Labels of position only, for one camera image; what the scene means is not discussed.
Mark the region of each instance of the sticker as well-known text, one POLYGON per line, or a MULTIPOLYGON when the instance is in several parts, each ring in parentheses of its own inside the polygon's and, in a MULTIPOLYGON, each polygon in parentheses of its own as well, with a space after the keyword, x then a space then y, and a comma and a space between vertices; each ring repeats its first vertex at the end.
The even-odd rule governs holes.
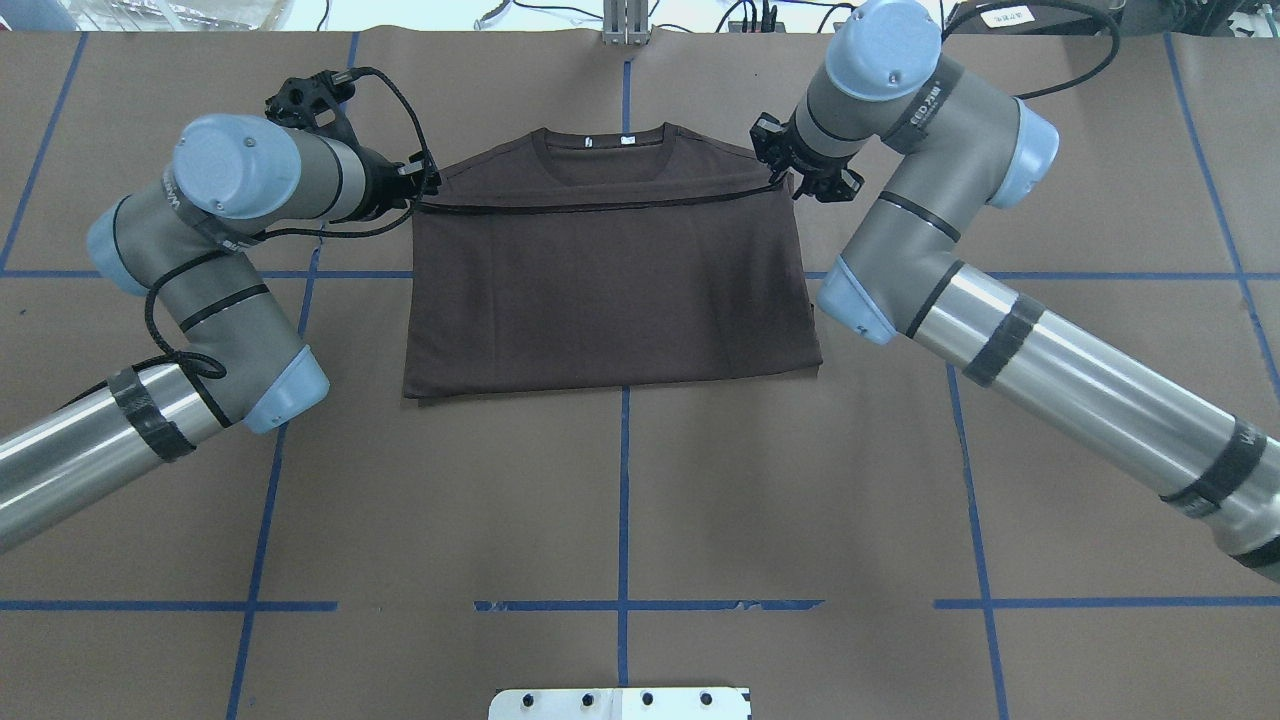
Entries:
POLYGON ((1011 27, 1036 22, 1036 18, 1032 15, 1030 8, 1018 5, 1002 10, 987 10, 982 13, 982 22, 987 23, 987 27, 1011 27))

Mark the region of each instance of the silver metal tube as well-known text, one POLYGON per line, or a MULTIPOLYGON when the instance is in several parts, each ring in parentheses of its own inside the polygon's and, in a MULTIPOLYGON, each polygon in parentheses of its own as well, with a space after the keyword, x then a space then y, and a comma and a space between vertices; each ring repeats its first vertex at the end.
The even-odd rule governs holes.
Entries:
MULTIPOLYGON (((1032 319, 1018 320, 1014 306, 1020 301, 1029 299, 964 266, 937 296, 914 338, 1164 498, 1226 473, 1215 469, 1242 442, 1261 446, 1256 466, 1238 473, 1243 482, 1225 498, 1215 506, 1197 500, 1179 509, 1204 520, 1217 546, 1247 565, 1240 556, 1277 542, 1280 448, 1274 441, 1242 436, 1233 415, 1034 301, 1029 301, 1036 307, 1032 319), (1023 332, 1011 329, 1019 323, 1023 332)), ((1280 582, 1280 561, 1249 566, 1280 582)))
MULTIPOLYGON (((160 414, 198 445, 221 425, 177 365, 138 373, 160 414)), ((0 441, 0 552, 161 464, 109 389, 0 441)))

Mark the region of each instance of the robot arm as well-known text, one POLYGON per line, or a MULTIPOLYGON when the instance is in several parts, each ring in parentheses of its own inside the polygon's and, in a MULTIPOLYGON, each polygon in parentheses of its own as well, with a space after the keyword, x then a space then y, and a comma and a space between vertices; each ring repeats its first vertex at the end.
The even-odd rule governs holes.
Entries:
POLYGON ((1043 178, 1057 132, 942 55, 920 5, 872 0, 854 12, 791 119, 762 115, 751 135, 763 161, 799 170, 818 200, 849 184, 845 163, 870 136, 905 155, 827 274, 824 311, 877 343, 915 340, 1280 582, 1276 443, 954 255, 983 205, 1010 208, 1043 178))
POLYGON ((154 363, 0 439, 0 552, 224 428, 265 433, 324 398, 328 378, 243 250, 278 220, 369 220, 438 184, 425 142, 407 168, 358 145, 339 105, 357 77, 292 78, 269 100, 274 122, 198 118, 163 177, 92 225, 102 275, 147 296, 148 319, 161 302, 189 345, 161 345, 154 363), (334 120, 319 127, 324 110, 334 120))

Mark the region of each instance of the blue joint cap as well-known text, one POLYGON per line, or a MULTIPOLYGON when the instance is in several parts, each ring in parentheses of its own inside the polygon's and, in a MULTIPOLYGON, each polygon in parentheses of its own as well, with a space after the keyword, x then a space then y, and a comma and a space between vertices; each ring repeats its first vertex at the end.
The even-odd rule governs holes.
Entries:
POLYGON ((1053 158, 1057 158, 1057 128, 1019 100, 1014 158, 1009 161, 1005 182, 1000 183, 1000 190, 987 204, 1006 210, 1027 197, 1036 183, 1044 179, 1053 158))
POLYGON ((252 115, 197 118, 173 149, 173 177, 197 208, 232 220, 279 210, 302 177, 284 128, 252 115))
POLYGON ((893 323, 858 282, 844 258, 836 258, 836 264, 827 273, 818 291, 818 307, 876 345, 884 345, 897 334, 893 323))
POLYGON ((942 54, 942 32, 915 0, 870 0, 827 46, 827 77, 845 95, 884 102, 920 88, 942 54))
POLYGON ((244 415, 244 424, 262 434, 297 418, 326 395, 329 378, 311 354, 311 346, 303 346, 248 415, 244 415))
POLYGON ((124 260, 120 259, 120 249, 115 245, 115 214, 120 211, 120 205, 124 205, 125 200, 128 199, 122 197, 119 202, 111 205, 106 213, 93 220, 88 234, 84 236, 84 245, 88 246, 88 256, 93 260, 93 266, 97 268, 99 273, 102 273, 104 278, 114 282, 115 287, 124 292, 142 297, 147 293, 147 288, 129 274, 124 260))

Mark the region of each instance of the metal bracket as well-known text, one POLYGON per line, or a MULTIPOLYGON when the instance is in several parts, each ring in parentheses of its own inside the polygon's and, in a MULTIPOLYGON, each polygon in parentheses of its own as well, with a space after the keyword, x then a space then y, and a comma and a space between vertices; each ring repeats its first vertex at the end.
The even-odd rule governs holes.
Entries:
POLYGON ((489 720, 750 720, 746 688, 502 691, 489 720))
POLYGON ((648 45, 649 0, 604 0, 604 44, 648 45))

